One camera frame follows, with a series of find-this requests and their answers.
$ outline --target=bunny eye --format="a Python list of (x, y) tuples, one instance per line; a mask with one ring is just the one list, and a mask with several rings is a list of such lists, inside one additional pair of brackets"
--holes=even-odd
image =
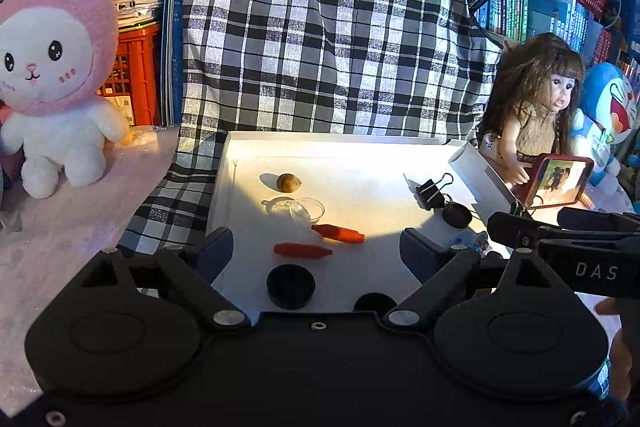
[(14, 70), (14, 56), (11, 53), (4, 54), (4, 66), (9, 72)]
[(60, 57), (62, 57), (62, 44), (58, 41), (53, 41), (49, 45), (49, 58), (55, 62), (60, 60)]

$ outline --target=doraemon plush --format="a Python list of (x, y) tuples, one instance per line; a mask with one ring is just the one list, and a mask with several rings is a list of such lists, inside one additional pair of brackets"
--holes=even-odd
[(50, 196), (65, 169), (71, 185), (102, 177), (104, 139), (122, 140), (127, 121), (96, 90), (118, 44), (111, 0), (5, 0), (0, 4), (0, 98), (13, 109), (0, 148), (24, 147), (25, 190)]
[(580, 86), (570, 148), (574, 155), (593, 158), (589, 182), (605, 194), (612, 194), (619, 185), (620, 163), (611, 154), (611, 146), (631, 133), (635, 119), (636, 101), (622, 70), (606, 62), (591, 68)]

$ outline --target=photo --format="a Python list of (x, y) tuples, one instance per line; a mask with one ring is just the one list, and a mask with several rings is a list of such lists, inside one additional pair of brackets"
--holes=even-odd
[(529, 208), (550, 204), (571, 204), (578, 197), (584, 162), (549, 160), (540, 169), (536, 185), (538, 190), (531, 198)]

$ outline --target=silver bolt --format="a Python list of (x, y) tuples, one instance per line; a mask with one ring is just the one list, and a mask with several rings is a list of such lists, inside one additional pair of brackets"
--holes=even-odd
[(389, 314), (388, 320), (396, 326), (413, 326), (420, 320), (420, 315), (411, 310), (397, 310)]
[(569, 422), (569, 425), (575, 425), (578, 423), (578, 420), (580, 418), (582, 418), (583, 416), (587, 416), (587, 412), (586, 411), (578, 411), (576, 414), (574, 414), (573, 416), (571, 416), (571, 420)]
[(44, 416), (46, 422), (51, 427), (64, 427), (66, 425), (66, 418), (60, 411), (49, 411)]
[(244, 314), (237, 310), (220, 310), (213, 315), (213, 321), (220, 326), (237, 326), (244, 321)]

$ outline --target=open red mouth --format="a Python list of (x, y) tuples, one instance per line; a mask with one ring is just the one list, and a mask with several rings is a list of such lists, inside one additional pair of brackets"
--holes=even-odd
[(611, 124), (616, 133), (625, 132), (631, 128), (625, 106), (614, 96), (611, 97)]

